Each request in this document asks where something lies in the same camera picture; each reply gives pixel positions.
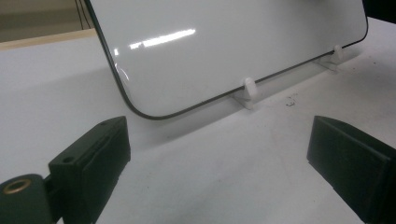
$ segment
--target wooden surface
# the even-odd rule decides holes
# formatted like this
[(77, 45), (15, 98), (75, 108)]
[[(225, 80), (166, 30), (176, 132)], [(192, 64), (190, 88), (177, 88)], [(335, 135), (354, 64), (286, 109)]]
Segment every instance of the wooden surface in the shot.
[(94, 35), (96, 35), (96, 31), (94, 29), (89, 29), (89, 30), (75, 31), (60, 35), (47, 35), (47, 36), (40, 36), (35, 38), (23, 39), (23, 40), (14, 40), (14, 41), (0, 43), (0, 50), (17, 49), (17, 48), (23, 48), (33, 45), (42, 45), (42, 44), (60, 42), (65, 40), (84, 38)]

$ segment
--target white table surface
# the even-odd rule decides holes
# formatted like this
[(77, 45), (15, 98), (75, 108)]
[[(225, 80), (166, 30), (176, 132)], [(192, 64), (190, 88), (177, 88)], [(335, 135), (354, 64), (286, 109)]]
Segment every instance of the white table surface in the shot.
[(124, 115), (132, 160), (98, 223), (362, 223), (305, 156), (315, 115), (396, 147), (396, 26), (369, 24), (337, 73), (311, 63), (283, 76), (297, 85), (261, 85), (272, 96), (253, 111), (223, 98), (164, 121), (127, 108), (97, 37), (0, 51), (0, 182), (48, 175), (92, 126)]

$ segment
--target brass hole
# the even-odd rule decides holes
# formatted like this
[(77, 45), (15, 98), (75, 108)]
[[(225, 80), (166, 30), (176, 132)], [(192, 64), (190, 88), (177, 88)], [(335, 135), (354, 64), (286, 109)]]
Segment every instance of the brass hole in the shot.
[(27, 187), (32, 183), (32, 180), (30, 179), (20, 179), (16, 180), (10, 184), (8, 184), (4, 189), (3, 192), (5, 194), (13, 194), (13, 193), (18, 193)]

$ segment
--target white plastic clip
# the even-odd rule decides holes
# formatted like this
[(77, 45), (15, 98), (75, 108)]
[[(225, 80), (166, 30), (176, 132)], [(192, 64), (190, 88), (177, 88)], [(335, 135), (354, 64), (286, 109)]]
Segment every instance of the white plastic clip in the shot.
[(316, 60), (316, 63), (332, 70), (337, 71), (337, 66), (344, 60), (344, 51), (341, 46), (334, 47), (334, 54), (326, 55)]
[(253, 78), (248, 77), (244, 80), (245, 89), (233, 94), (233, 98), (246, 109), (254, 108), (254, 103), (259, 96), (256, 82)]

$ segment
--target white panel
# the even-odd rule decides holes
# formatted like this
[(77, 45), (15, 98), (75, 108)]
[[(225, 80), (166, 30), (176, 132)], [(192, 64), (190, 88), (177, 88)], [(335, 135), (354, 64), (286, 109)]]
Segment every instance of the white panel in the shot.
[(123, 87), (162, 117), (362, 40), (361, 0), (91, 0)]

